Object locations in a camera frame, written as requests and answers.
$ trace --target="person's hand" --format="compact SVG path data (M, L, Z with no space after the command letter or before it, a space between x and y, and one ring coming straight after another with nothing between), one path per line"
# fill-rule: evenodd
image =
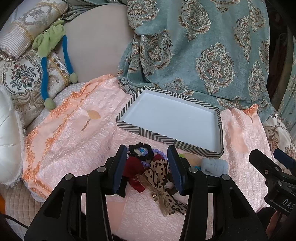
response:
M271 217L269 225L267 226L267 229L266 229L266 234L268 239L270 239L272 233L274 232L274 229L276 228L276 225L279 221L279 217L280 217L279 211L276 211Z

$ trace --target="pink fabric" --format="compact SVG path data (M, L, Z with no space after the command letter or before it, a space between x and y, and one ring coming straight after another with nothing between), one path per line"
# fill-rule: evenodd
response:
M117 127L116 116L130 98L120 89L116 78L102 76L88 82L80 92L72 93L57 110L51 111L26 141L23 179L28 187L47 197L65 174L88 174L114 156L120 144L143 142L166 153L167 145ZM90 110L101 118L91 119L82 131ZM257 148L271 158L263 126L257 111L247 115L238 109L225 110L221 119L225 153L222 159L229 162L230 176L257 211L266 205L267 188L248 156ZM188 201L188 197L175 196L182 202ZM208 238L213 228L212 203L209 194ZM148 190L138 193L128 185L125 198L107 196L107 207L112 232L123 239L179 240L185 216L177 213L164 217ZM85 196L82 210L85 210Z

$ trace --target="beige quilted fabric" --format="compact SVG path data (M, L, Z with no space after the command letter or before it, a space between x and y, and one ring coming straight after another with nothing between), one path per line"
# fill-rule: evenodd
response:
M5 200L6 214L29 226L42 203L34 200L22 181L18 182L14 188L7 188L0 184L0 193ZM24 239L27 230L11 220L7 222L20 238Z

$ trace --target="plush toy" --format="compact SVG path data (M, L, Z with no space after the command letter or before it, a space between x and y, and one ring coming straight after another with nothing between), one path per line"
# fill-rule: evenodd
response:
M77 75L73 72L73 68L70 63L70 59L67 51L67 36L64 26L63 20L56 21L53 23L50 28L44 32L43 34L38 35L33 44L33 49L38 49L38 55L41 58L41 66L43 69L43 77L41 83L41 96L44 99L44 106L47 110L53 110L56 108L55 102L49 98L47 93L47 85L48 85L48 74L47 74L47 57L50 52L56 47L58 42L62 39L62 47L64 51L64 59L66 68L69 72L69 80L71 83L76 84L78 81Z

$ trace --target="white pillow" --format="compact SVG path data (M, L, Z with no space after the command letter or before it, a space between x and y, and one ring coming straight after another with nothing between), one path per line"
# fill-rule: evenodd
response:
M0 85L0 183L12 185L20 179L23 155L22 122L10 95Z

